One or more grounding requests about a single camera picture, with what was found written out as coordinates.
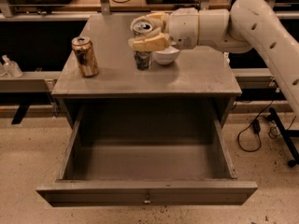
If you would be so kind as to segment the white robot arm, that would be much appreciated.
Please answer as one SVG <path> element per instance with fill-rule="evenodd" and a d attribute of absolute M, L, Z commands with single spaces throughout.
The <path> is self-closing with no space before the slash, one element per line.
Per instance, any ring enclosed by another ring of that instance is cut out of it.
<path fill-rule="evenodd" d="M 227 9 L 179 8 L 134 19 L 128 40 L 134 51 L 170 46 L 244 53 L 255 49 L 276 80 L 292 111 L 299 115 L 299 43 L 264 0 L 236 0 Z"/>

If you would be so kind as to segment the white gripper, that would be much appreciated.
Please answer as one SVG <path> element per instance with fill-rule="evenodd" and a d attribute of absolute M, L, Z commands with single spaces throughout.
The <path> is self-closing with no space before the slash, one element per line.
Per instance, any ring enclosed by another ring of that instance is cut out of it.
<path fill-rule="evenodd" d="M 150 13 L 133 19 L 130 29 L 133 32 L 151 32 L 165 29 L 167 23 L 171 45 L 176 49 L 194 49 L 199 35 L 199 13 L 193 8 L 180 8 L 168 15 L 164 12 Z M 170 46 L 169 37 L 159 33 L 151 38 L 130 38 L 128 45 L 134 51 L 161 51 Z"/>

